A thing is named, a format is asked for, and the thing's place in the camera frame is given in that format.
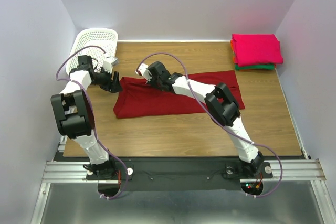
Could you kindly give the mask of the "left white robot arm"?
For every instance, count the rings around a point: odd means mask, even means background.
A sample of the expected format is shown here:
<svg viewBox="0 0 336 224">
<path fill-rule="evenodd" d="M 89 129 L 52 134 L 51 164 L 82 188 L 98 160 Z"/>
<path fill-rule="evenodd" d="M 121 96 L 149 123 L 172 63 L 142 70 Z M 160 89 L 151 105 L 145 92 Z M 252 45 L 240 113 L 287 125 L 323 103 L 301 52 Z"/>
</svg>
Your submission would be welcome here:
<svg viewBox="0 0 336 224">
<path fill-rule="evenodd" d="M 85 92 L 92 84 L 110 93 L 122 91 L 119 73 L 112 69 L 113 63 L 107 58 L 97 72 L 92 57 L 80 55 L 66 87 L 50 98 L 59 133 L 75 141 L 87 154 L 90 163 L 84 169 L 106 180 L 114 179 L 118 169 L 112 155 L 98 143 L 92 105 Z"/>
</svg>

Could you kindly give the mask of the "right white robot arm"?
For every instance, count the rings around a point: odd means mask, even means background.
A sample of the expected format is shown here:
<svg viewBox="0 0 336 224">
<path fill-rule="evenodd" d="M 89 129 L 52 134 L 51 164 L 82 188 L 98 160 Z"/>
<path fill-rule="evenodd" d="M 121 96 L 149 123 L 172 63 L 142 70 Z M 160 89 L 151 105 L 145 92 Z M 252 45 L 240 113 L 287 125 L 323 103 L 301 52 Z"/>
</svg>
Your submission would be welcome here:
<svg viewBox="0 0 336 224">
<path fill-rule="evenodd" d="M 239 104 L 227 85 L 205 84 L 190 79 L 187 74 L 171 74 L 159 61 L 149 66 L 141 64 L 138 72 L 147 84 L 161 91 L 195 99 L 211 119 L 228 133 L 238 151 L 241 169 L 248 176 L 260 173 L 264 156 L 250 139 L 241 119 Z"/>
</svg>

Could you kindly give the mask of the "dark red t shirt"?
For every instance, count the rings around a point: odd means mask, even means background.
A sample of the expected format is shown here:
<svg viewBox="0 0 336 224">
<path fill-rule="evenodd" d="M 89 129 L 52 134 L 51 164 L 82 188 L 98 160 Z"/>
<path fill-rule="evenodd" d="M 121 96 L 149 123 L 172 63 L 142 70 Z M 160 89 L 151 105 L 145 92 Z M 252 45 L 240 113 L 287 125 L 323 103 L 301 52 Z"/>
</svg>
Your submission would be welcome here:
<svg viewBox="0 0 336 224">
<path fill-rule="evenodd" d="M 203 72 L 188 76 L 192 80 L 205 84 L 226 84 L 239 103 L 239 108 L 245 108 L 235 71 Z M 147 85 L 144 79 L 123 77 L 120 84 L 122 91 L 119 92 L 113 108 L 118 119 L 204 112 L 195 99 L 160 91 Z"/>
</svg>

